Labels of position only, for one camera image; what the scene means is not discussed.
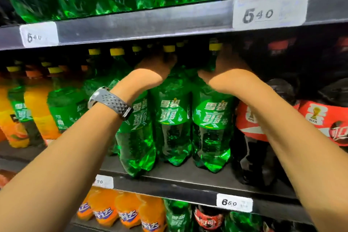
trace price tag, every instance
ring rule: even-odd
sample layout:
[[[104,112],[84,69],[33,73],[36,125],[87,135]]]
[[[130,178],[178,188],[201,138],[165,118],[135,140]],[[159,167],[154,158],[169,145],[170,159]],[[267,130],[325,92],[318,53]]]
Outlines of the price tag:
[[[218,193],[216,195],[218,208],[250,213],[253,211],[253,199],[235,195]]]
[[[111,176],[97,174],[93,186],[113,189],[113,178]]]
[[[57,25],[53,21],[20,25],[20,36],[25,48],[57,46]]]
[[[235,0],[235,30],[300,26],[306,21],[308,0]]]

